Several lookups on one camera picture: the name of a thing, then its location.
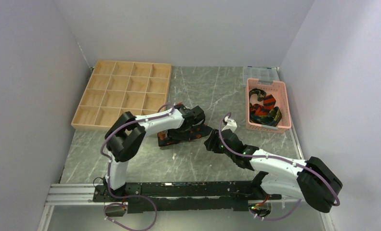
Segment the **black tie orange flowers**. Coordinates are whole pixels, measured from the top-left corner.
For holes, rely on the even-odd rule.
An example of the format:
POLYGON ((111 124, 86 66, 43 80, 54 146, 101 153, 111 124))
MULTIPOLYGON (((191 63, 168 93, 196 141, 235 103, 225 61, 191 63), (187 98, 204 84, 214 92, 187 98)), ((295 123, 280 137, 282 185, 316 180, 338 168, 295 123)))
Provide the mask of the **black tie orange flowers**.
POLYGON ((205 124, 194 125, 188 130, 169 129, 161 131, 157 134, 158 146, 164 147, 178 144, 183 141, 200 139, 209 136, 211 131, 212 128, 205 124))

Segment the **pink perforated plastic basket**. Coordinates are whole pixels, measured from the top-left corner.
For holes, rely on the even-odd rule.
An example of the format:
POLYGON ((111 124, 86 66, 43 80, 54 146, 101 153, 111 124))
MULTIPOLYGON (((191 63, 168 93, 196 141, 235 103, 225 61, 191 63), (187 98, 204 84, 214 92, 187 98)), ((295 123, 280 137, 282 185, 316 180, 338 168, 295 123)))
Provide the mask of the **pink perforated plastic basket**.
POLYGON ((245 95, 247 129, 284 133, 291 128, 284 82, 249 78, 245 95))

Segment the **wooden compartment tray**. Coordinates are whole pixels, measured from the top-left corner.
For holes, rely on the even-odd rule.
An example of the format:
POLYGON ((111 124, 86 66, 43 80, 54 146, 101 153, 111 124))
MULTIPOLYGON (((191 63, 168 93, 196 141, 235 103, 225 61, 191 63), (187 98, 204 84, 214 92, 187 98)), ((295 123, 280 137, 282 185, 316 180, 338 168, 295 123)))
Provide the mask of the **wooden compartment tray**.
POLYGON ((71 125, 109 130, 124 113, 156 113, 167 102, 171 64, 98 60, 71 125))

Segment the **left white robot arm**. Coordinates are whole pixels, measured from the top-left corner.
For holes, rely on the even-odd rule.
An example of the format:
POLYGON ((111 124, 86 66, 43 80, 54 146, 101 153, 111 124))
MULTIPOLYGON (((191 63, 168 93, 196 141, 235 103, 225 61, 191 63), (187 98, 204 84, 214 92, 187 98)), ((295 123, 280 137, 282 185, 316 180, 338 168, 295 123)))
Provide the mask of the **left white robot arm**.
POLYGON ((211 132, 199 106, 187 108, 179 103, 149 115, 124 112, 106 133, 101 147, 101 154, 109 159, 104 182, 106 197, 118 202, 125 196, 128 163, 137 154, 144 138, 156 135, 158 146, 165 147, 200 139, 211 132))

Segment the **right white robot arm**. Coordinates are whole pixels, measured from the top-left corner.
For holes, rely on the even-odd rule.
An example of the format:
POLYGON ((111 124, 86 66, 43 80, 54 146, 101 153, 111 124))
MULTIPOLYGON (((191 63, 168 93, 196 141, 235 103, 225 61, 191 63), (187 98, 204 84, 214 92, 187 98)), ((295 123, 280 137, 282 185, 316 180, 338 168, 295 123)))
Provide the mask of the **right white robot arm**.
POLYGON ((230 129, 214 129, 204 145, 207 151, 225 154, 238 167, 258 172, 257 183, 251 187, 258 200, 280 194, 302 199, 323 213, 340 205, 338 194, 343 184, 320 158, 300 160, 272 154, 244 144, 230 129))

